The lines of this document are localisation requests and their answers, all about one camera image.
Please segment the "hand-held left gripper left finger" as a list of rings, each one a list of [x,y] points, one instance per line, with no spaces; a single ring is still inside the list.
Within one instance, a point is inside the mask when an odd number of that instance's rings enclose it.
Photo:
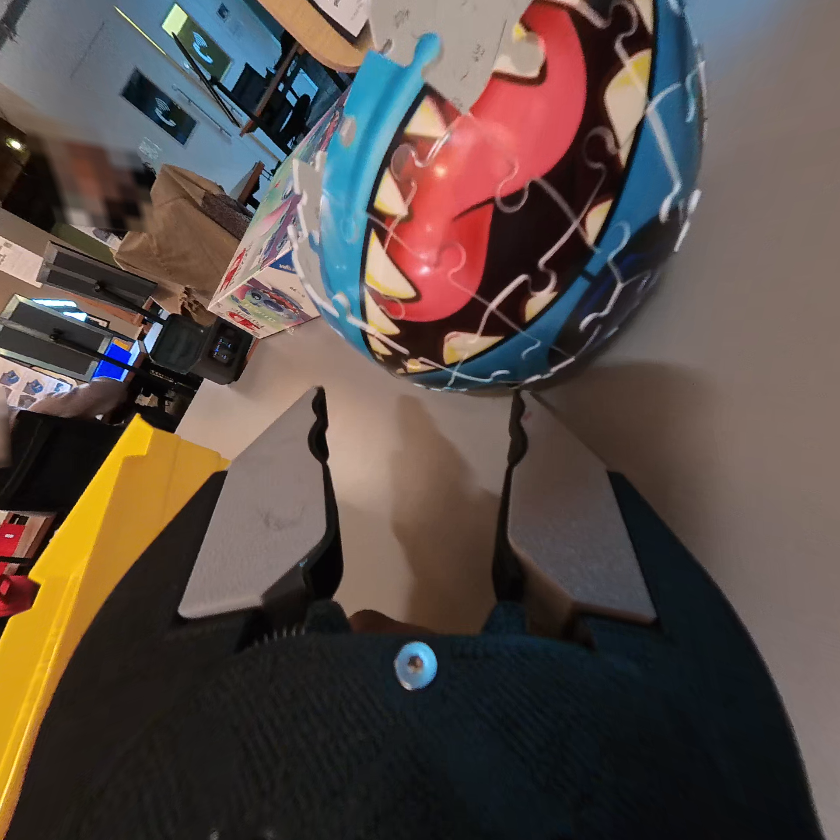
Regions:
[[[301,395],[231,462],[178,607],[185,620],[301,620],[343,577],[327,398]]]

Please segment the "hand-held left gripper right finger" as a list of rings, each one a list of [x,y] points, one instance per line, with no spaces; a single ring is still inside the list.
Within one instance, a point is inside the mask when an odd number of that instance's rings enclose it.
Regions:
[[[511,403],[493,585],[539,635],[657,613],[605,464],[529,392]]]

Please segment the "blue puzzle ball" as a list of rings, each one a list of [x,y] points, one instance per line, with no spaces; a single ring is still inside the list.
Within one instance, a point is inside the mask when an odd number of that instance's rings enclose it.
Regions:
[[[318,314],[436,392],[600,353],[697,208],[705,60],[685,2],[371,2],[325,150],[295,161]]]

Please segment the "printed puzzle box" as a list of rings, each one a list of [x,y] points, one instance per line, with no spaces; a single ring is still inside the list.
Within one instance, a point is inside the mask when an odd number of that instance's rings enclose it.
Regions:
[[[319,317],[294,263],[293,241],[302,237],[302,228],[293,165],[315,164],[341,120],[346,98],[340,95],[280,164],[211,301],[211,313],[258,340]]]

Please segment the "yellow plastic bin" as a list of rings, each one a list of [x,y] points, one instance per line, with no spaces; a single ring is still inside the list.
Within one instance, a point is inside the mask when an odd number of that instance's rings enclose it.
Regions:
[[[2,766],[22,761],[69,658],[116,584],[229,461],[137,419],[33,569],[33,605],[2,631]]]

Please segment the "black charging case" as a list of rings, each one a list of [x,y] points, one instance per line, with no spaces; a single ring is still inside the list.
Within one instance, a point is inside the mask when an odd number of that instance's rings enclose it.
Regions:
[[[148,349],[151,361],[181,375],[193,374],[218,385],[230,385],[242,375],[255,339],[233,323],[216,318],[200,324],[172,314]]]

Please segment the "blue plastic bin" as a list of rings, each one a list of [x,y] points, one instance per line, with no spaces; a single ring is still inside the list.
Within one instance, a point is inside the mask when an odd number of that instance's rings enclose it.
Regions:
[[[98,362],[92,380],[110,379],[125,382],[131,370],[142,361],[144,347],[138,340],[114,338],[102,353],[107,359]]]

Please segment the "grey framed light panel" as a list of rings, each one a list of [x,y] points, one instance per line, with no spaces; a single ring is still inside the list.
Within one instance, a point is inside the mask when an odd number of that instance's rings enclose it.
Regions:
[[[51,375],[89,382],[115,335],[19,295],[1,315],[3,357]]]
[[[58,243],[47,245],[38,282],[126,312],[144,310],[158,288],[151,280]]]

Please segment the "brown cloth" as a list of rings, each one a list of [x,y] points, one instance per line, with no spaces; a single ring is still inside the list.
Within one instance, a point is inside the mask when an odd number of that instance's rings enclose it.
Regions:
[[[208,324],[209,305],[251,222],[223,188],[181,167],[163,164],[150,190],[143,231],[130,231],[113,257],[156,285],[152,298],[170,314]]]

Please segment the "dark wall sign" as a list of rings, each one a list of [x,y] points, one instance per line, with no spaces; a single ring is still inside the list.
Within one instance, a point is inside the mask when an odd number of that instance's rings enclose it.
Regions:
[[[191,138],[196,127],[194,117],[140,69],[133,69],[121,97],[181,146]]]

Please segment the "green wall poster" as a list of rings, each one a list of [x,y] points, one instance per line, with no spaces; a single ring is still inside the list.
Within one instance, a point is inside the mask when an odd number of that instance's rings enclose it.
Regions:
[[[200,67],[215,78],[224,78],[232,64],[230,55],[180,4],[173,3],[162,28],[186,48]]]

